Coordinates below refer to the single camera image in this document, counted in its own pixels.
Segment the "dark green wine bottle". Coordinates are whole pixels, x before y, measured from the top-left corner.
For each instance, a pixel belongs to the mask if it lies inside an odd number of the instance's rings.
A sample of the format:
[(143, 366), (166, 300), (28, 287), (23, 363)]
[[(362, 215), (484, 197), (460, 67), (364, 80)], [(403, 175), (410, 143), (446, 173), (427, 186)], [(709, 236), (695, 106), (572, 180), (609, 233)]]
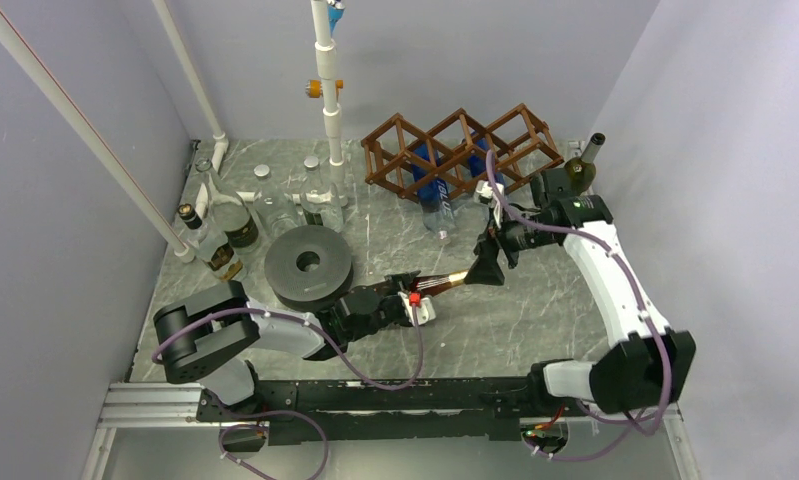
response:
[(585, 193), (596, 177), (595, 159), (606, 141), (604, 133), (593, 133), (581, 154), (569, 159), (564, 170), (570, 183), (570, 189), (576, 194)]

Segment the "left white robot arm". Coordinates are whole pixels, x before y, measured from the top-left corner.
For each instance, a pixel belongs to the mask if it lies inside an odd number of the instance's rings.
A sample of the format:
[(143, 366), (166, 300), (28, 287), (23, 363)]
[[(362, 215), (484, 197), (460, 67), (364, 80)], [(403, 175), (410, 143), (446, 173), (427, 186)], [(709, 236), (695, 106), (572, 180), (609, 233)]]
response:
[(262, 406), (258, 375), (240, 355), (249, 348), (306, 361), (346, 361), (351, 343), (391, 326), (419, 331), (436, 317), (414, 272), (358, 286), (316, 312), (272, 309), (227, 281), (160, 309), (153, 317), (158, 346), (153, 363), (169, 383), (196, 382), (239, 420)]

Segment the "tall clear glass bottle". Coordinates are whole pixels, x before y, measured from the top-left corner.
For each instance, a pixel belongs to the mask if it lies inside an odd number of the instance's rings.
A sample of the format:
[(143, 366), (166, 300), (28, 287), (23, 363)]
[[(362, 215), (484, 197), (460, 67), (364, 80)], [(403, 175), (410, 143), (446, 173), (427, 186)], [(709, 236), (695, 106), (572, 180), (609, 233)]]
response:
[(235, 250), (244, 253), (256, 250), (260, 243), (259, 228), (244, 200), (220, 177), (210, 159), (199, 158), (195, 167), (207, 191), (207, 213), (213, 222)]

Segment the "short clear glass bottle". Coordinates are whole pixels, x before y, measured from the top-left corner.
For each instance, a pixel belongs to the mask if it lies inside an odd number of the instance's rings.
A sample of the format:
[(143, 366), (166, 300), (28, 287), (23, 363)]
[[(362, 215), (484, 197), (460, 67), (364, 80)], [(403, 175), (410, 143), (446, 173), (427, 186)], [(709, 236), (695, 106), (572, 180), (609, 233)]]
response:
[(305, 222), (341, 232), (344, 217), (337, 186), (323, 177), (317, 157), (307, 156), (303, 165), (305, 178), (299, 196)]

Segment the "gold capped dark bottle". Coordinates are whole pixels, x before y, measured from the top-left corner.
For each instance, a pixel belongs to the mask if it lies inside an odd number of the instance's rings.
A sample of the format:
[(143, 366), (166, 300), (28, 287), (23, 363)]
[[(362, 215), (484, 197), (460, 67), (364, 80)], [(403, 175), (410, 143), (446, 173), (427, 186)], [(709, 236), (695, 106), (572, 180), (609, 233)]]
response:
[[(446, 292), (447, 290), (463, 285), (466, 273), (467, 270), (435, 275), (422, 275), (420, 273), (417, 285), (418, 290), (413, 292), (419, 292), (424, 296), (437, 296), (443, 292)], [(374, 290), (376, 293), (382, 296), (398, 295), (399, 293), (405, 293), (407, 295), (411, 293), (403, 291), (389, 291), (388, 284), (385, 279), (381, 282), (367, 285), (367, 288)]]

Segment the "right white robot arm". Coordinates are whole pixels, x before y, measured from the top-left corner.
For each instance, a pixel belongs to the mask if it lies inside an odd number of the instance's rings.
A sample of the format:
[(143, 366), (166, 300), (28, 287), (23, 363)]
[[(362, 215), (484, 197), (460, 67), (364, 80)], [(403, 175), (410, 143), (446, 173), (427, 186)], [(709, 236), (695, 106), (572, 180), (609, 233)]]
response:
[(658, 311), (630, 266), (612, 214), (598, 195), (576, 195), (563, 185), (560, 169), (542, 172), (541, 192), (531, 211), (504, 205), (504, 188), (484, 175), (476, 195), (489, 208), (479, 235), (467, 284), (501, 286), (498, 257), (516, 267), (523, 251), (558, 245), (578, 267), (598, 308), (609, 350), (595, 362), (569, 359), (534, 364), (527, 376), (526, 401), (549, 415), (564, 400), (591, 403), (607, 414), (678, 401), (696, 343), (673, 329)]

